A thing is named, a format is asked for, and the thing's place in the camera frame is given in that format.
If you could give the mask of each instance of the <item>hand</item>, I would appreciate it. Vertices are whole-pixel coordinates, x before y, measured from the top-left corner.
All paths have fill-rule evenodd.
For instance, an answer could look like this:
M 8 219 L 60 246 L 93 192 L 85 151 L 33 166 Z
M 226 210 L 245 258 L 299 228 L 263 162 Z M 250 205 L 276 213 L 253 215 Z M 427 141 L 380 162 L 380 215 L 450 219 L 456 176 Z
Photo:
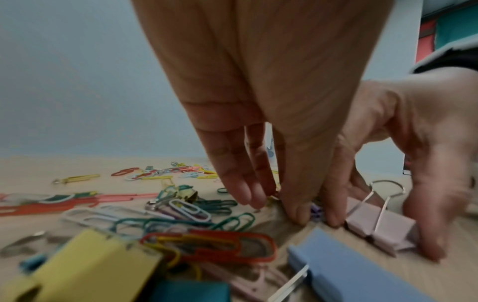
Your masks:
M 392 1 L 133 4 L 228 191 L 254 208 L 275 192 L 263 145 L 269 121 L 283 204 L 306 223 Z
M 370 141 L 392 138 L 411 158 L 413 189 L 403 205 L 417 221 L 423 253 L 445 257 L 448 229 L 471 199 L 478 151 L 478 72 L 440 68 L 398 82 L 363 82 L 339 135 L 320 192 L 330 225 L 346 218 L 351 188 L 367 192 L 355 155 Z

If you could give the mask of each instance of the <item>pink paper clip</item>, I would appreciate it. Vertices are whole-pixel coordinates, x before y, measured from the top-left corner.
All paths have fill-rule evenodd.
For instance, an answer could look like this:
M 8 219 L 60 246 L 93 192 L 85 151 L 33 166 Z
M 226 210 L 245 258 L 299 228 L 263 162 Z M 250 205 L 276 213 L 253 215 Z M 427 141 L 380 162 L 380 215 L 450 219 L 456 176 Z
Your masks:
M 367 203 L 366 201 L 375 194 L 372 185 L 383 182 L 396 184 L 401 188 L 401 192 L 388 196 L 382 208 Z M 401 250 L 416 247 L 419 236 L 415 220 L 386 210 L 392 198 L 406 193 L 405 188 L 390 180 L 374 181 L 369 187 L 371 192 L 364 200 L 359 201 L 351 197 L 347 199 L 348 217 L 345 228 L 394 257 Z
M 258 272 L 258 278 L 255 281 L 244 279 L 210 262 L 199 262 L 197 264 L 211 276 L 229 283 L 231 288 L 238 294 L 255 302 L 267 301 L 267 290 L 269 288 L 266 284 L 267 281 L 272 281 L 275 285 L 280 287 L 287 284 L 289 281 L 283 273 L 265 264 L 252 266 L 253 269 Z M 289 302 L 296 300 L 294 293 L 289 294 L 288 298 Z

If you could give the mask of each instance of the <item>table surface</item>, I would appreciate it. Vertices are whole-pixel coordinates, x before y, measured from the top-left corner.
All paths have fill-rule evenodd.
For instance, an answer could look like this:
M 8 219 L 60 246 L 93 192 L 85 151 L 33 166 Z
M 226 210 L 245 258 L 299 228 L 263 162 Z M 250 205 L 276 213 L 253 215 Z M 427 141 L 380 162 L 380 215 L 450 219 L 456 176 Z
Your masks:
M 0 159 L 0 193 L 63 194 L 84 191 L 98 191 L 105 194 L 153 193 L 161 190 L 161 183 L 158 180 L 126 182 L 123 177 L 111 177 L 110 174 L 129 167 L 146 167 L 147 165 L 166 168 L 172 161 L 190 165 L 207 163 L 204 158 L 11 157 Z M 51 184 L 55 178 L 96 173 L 100 173 L 101 177 L 66 185 Z M 364 177 L 367 181 L 395 180 L 407 189 L 411 186 L 408 176 L 366 174 Z M 199 195 L 206 199 L 217 197 L 216 189 L 222 187 L 222 183 L 210 179 L 175 177 L 174 182 L 177 185 L 193 185 Z M 387 192 L 393 189 L 396 188 L 383 186 L 378 191 L 382 196 L 387 196 Z M 398 199 L 393 201 L 389 208 L 399 210 L 402 201 Z M 145 200 L 138 200 L 121 204 L 142 208 L 144 203 Z M 254 210 L 248 206 L 238 206 L 235 209 L 235 213 L 244 211 L 253 212 Z M 273 264 L 280 269 L 286 268 L 287 246 L 300 243 L 312 229 L 319 227 L 437 301 L 477 300 L 478 210 L 475 208 L 470 208 L 467 215 L 460 217 L 453 224 L 449 255 L 440 264 L 432 263 L 413 251 L 403 252 L 397 258 L 387 256 L 342 228 L 335 230 L 321 223 L 312 222 L 303 228 L 296 226 L 285 218 L 282 209 L 276 205 L 262 209 L 256 217 L 252 231 L 266 233 L 275 239 L 279 251 L 278 258 Z M 64 228 L 65 225 L 58 221 L 57 214 L 0 217 L 0 247 L 34 232 Z M 0 285 L 17 274 L 17 264 L 24 258 L 25 256 L 0 258 Z M 270 289 L 271 293 L 275 290 L 274 287 Z M 306 286 L 300 287 L 298 295 L 301 301 L 317 301 Z M 234 297 L 234 301 L 240 301 L 240 298 Z

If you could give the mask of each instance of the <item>pink binder clip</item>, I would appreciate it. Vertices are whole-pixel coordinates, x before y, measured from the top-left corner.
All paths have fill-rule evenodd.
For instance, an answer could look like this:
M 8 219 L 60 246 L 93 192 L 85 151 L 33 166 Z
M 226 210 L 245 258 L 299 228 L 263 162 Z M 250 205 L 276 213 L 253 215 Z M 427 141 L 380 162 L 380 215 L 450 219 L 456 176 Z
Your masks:
M 396 184 L 401 192 L 388 196 L 382 208 L 367 203 L 375 194 L 372 185 L 383 182 Z M 348 198 L 345 228 L 394 257 L 401 250 L 416 247 L 419 238 L 415 220 L 386 210 L 392 198 L 405 194 L 405 188 L 390 180 L 374 181 L 369 187 L 371 192 L 364 200 Z

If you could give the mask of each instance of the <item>blue binder clip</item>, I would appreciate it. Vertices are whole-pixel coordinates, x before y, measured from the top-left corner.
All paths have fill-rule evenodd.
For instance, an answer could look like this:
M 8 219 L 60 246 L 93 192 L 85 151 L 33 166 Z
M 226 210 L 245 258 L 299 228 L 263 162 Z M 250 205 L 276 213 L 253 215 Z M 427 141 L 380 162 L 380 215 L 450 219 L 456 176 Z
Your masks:
M 306 280 L 324 302 L 434 301 L 319 229 L 288 251 L 295 272 L 309 266 Z

